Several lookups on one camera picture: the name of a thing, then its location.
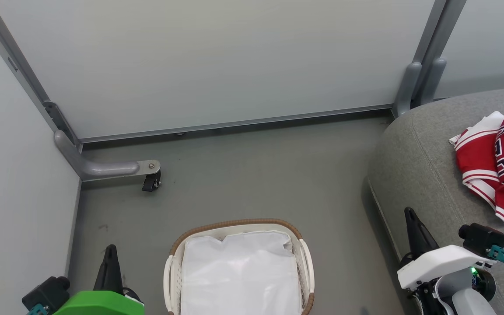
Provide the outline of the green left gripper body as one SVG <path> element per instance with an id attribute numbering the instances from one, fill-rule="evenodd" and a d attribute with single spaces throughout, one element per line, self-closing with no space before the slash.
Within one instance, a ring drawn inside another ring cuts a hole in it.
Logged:
<path id="1" fill-rule="evenodd" d="M 55 315 L 144 315 L 145 306 L 132 297 L 112 291 L 80 291 Z"/>

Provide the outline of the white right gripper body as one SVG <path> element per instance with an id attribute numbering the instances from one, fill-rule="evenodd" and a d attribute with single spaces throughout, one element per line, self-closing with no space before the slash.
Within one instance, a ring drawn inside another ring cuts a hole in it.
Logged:
<path id="1" fill-rule="evenodd" d="M 494 260 L 449 245 L 426 252 L 397 272 L 402 289 L 410 293 L 420 315 L 494 315 L 492 305 L 473 288 L 477 271 Z"/>

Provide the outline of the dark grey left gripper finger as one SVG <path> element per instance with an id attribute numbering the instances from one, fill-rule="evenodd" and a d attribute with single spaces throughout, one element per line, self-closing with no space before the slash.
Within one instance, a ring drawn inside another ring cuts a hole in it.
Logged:
<path id="1" fill-rule="evenodd" d="M 123 280 L 115 245 L 108 245 L 104 251 L 93 291 L 111 291 L 123 294 Z"/>

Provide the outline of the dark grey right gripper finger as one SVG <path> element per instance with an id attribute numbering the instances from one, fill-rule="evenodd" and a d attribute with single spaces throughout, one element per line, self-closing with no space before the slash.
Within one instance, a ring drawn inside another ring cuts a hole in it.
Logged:
<path id="1" fill-rule="evenodd" d="M 409 251 L 403 257 L 403 265 L 405 266 L 424 253 L 439 249 L 440 246 L 432 237 L 426 225 L 418 218 L 414 209 L 406 207 L 404 215 L 409 241 Z"/>

